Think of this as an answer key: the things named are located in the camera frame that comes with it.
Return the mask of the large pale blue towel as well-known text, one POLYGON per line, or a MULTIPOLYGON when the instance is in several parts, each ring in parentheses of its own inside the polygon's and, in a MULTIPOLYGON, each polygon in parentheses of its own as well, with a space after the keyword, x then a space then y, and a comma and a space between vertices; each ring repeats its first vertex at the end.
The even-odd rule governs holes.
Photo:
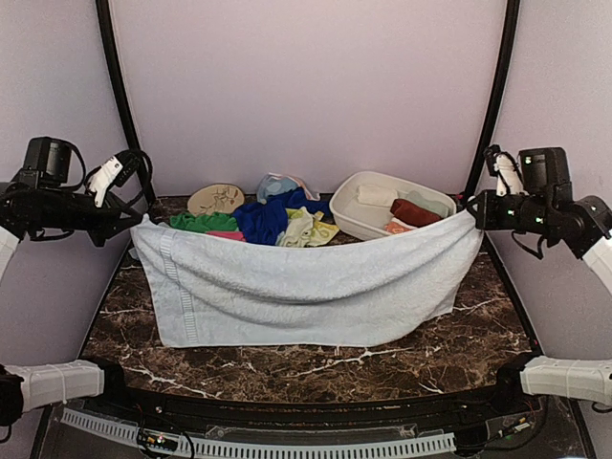
POLYGON ((463 211, 319 248, 255 245, 149 219, 131 238, 164 346, 373 347, 452 310, 483 234, 463 211))

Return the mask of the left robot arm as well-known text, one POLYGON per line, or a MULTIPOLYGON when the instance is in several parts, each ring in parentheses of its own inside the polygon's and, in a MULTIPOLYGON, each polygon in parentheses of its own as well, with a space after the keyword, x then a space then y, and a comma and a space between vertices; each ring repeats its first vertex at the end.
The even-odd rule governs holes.
POLYGON ((102 248, 83 231, 20 243, 1 281, 1 362, 75 360, 128 241, 126 230, 102 248))

